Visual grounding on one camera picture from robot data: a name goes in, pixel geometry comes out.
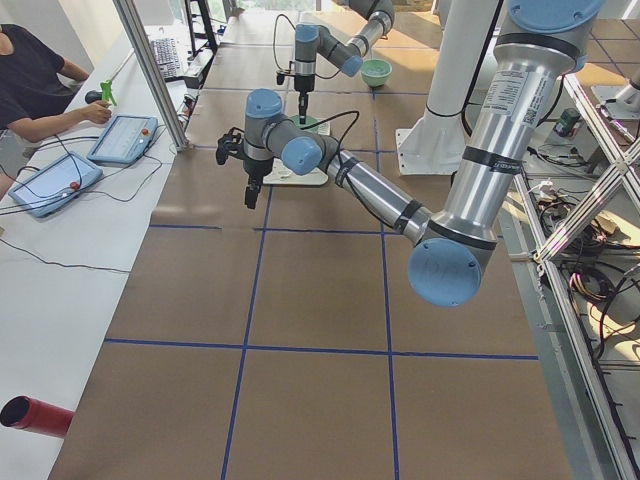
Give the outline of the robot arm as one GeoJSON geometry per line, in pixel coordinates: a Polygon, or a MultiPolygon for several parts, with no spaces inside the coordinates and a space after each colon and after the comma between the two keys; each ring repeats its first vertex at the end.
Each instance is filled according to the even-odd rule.
{"type": "Polygon", "coordinates": [[[404,175],[452,175],[444,207],[431,212],[344,149],[302,129],[280,96],[252,91],[242,128],[218,141],[216,159],[237,158],[254,207],[280,161],[304,176],[321,170],[414,249],[408,277],[426,301],[444,307],[478,291],[497,239],[493,224],[556,80],[585,63],[599,1],[453,1],[424,115],[398,131],[404,175]]]}
{"type": "Polygon", "coordinates": [[[395,7],[389,0],[348,1],[347,4],[366,24],[346,42],[323,25],[300,23],[295,27],[292,73],[302,125],[307,123],[308,97],[315,88],[317,57],[327,60],[338,73],[354,77],[371,47],[394,25],[395,7]]]}

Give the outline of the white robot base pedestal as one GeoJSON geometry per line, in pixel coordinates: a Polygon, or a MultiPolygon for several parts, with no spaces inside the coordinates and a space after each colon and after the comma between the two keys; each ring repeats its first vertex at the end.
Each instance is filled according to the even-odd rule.
{"type": "Polygon", "coordinates": [[[442,42],[423,116],[396,131],[400,174],[449,175],[465,149],[462,116],[493,37],[503,3],[449,1],[442,42]]]}

